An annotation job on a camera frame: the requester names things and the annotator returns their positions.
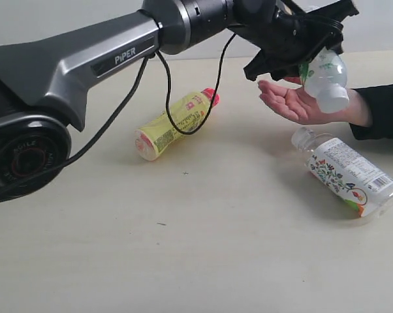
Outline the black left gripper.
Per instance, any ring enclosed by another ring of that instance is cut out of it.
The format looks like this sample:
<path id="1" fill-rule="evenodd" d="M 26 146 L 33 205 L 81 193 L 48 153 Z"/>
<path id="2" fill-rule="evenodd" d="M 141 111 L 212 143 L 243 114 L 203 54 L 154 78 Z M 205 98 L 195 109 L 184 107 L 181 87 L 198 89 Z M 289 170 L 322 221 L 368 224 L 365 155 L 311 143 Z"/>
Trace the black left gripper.
<path id="1" fill-rule="evenodd" d="M 283 1 L 233 1 L 232 19 L 228 29 L 257 48 L 244 67 L 252 82 L 263 74 L 298 77 L 298 65 L 323 48 L 343 53 L 343 22 L 295 16 Z"/>

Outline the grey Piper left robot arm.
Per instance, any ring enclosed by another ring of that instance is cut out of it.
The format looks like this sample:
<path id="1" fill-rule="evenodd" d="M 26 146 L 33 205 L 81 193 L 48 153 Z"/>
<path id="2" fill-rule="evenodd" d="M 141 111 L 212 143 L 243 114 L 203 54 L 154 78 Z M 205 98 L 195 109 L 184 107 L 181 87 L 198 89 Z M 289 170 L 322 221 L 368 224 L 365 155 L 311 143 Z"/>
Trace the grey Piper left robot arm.
<path id="1" fill-rule="evenodd" d="M 225 29 L 259 48 L 245 77 L 299 75 L 323 48 L 342 53 L 351 1 L 306 12 L 294 1 L 144 1 L 136 12 L 34 42 L 0 46 L 0 202 L 31 194 L 78 160 L 88 91 L 152 57 L 176 55 Z"/>

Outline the person's open bare hand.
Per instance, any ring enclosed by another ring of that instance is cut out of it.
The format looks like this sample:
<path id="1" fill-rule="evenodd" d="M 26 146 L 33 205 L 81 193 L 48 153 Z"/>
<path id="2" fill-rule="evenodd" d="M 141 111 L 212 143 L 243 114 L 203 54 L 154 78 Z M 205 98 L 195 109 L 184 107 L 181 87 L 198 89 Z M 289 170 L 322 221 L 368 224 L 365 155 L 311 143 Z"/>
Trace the person's open bare hand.
<path id="1" fill-rule="evenodd" d="M 259 98 L 274 113 L 299 125 L 349 123 L 370 127 L 373 119 L 366 101 L 353 89 L 348 90 L 349 106 L 336 113 L 323 113 L 316 100 L 303 87 L 291 89 L 267 80 L 258 82 Z"/>

